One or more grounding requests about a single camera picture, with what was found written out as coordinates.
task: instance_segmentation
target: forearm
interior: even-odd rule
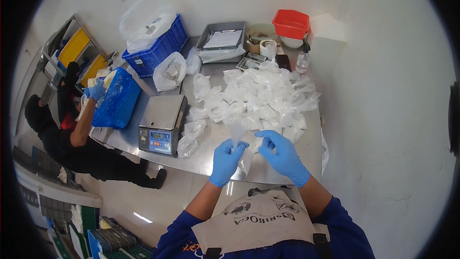
[[[304,186],[299,187],[302,201],[311,219],[321,215],[332,199],[332,195],[312,175]]]
[[[96,101],[90,98],[85,110],[75,127],[75,130],[70,134],[70,142],[74,147],[83,146],[86,144],[86,138],[91,130],[92,117],[96,108]]]
[[[198,219],[208,220],[214,212],[221,190],[222,187],[217,187],[207,181],[185,211]]]

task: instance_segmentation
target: digital weighing scale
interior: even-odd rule
[[[177,157],[187,103],[185,95],[151,96],[139,124],[139,149]]]

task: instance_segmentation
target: strap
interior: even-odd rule
[[[332,253],[329,248],[326,234],[313,233],[313,242],[315,243],[319,259],[332,259]]]
[[[208,248],[203,258],[204,259],[219,259],[221,251],[222,251],[221,248]]]

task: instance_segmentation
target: blue plastic crate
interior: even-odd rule
[[[92,118],[94,127],[125,128],[138,99],[141,88],[126,70],[117,67],[104,101]]]
[[[188,40],[188,35],[177,14],[171,28],[153,43],[152,47],[135,53],[125,50],[121,57],[137,72],[139,78],[153,75],[153,70],[173,52],[180,52]]]

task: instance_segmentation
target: apron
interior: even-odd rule
[[[315,244],[320,258],[332,258],[328,256],[328,227],[313,224],[307,211],[291,201],[279,187],[243,196],[192,230],[203,253],[206,250],[205,258],[291,239]]]

